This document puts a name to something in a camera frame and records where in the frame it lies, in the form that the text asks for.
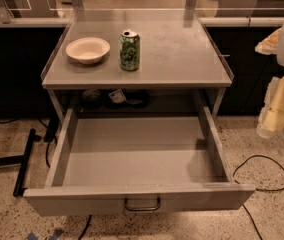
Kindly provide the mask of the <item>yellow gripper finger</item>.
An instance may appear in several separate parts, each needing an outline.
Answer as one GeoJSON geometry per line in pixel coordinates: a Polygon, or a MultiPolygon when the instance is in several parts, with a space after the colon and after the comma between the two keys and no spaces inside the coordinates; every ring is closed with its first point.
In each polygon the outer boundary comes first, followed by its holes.
{"type": "Polygon", "coordinates": [[[273,77],[268,85],[264,98],[258,125],[257,134],[269,139],[284,129],[284,77],[273,77]]]}
{"type": "Polygon", "coordinates": [[[255,51],[263,55],[276,54],[280,32],[281,32],[281,29],[278,28],[273,33],[271,33],[268,37],[266,37],[261,42],[259,42],[257,46],[255,47],[255,51]]]}

